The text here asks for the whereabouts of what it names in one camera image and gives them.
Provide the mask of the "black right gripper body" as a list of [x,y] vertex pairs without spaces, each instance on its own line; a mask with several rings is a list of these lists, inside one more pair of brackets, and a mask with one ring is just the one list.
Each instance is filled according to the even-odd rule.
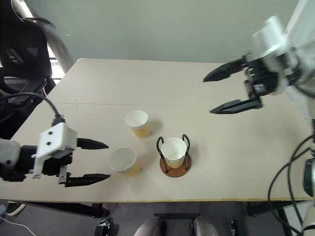
[[271,94],[278,87],[278,75],[270,71],[263,59],[253,59],[252,55],[244,55],[244,69],[246,80],[244,82],[249,99],[258,99]]

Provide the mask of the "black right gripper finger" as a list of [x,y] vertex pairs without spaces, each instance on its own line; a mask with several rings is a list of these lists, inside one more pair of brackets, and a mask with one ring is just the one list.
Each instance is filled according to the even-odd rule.
[[261,109],[262,102],[259,98],[252,98],[245,101],[239,99],[224,103],[210,111],[212,114],[229,115],[237,114],[248,110]]
[[232,74],[242,71],[247,66],[245,56],[240,59],[225,63],[213,71],[209,72],[204,78],[203,82],[216,82],[229,78]]

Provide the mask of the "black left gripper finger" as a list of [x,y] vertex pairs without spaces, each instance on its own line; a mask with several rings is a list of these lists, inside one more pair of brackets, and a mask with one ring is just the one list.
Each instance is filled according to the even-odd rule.
[[92,185],[110,178],[107,174],[85,174],[81,177],[66,177],[65,187],[78,187]]
[[85,138],[77,138],[77,147],[81,149],[89,149],[89,150],[96,150],[96,149],[108,149],[109,146],[92,139],[85,139]]

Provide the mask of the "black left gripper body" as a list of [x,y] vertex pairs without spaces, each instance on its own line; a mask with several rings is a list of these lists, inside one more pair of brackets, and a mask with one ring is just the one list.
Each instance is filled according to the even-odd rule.
[[70,187],[70,172],[67,166],[72,163],[73,150],[57,150],[44,161],[42,173],[58,177],[58,183]]

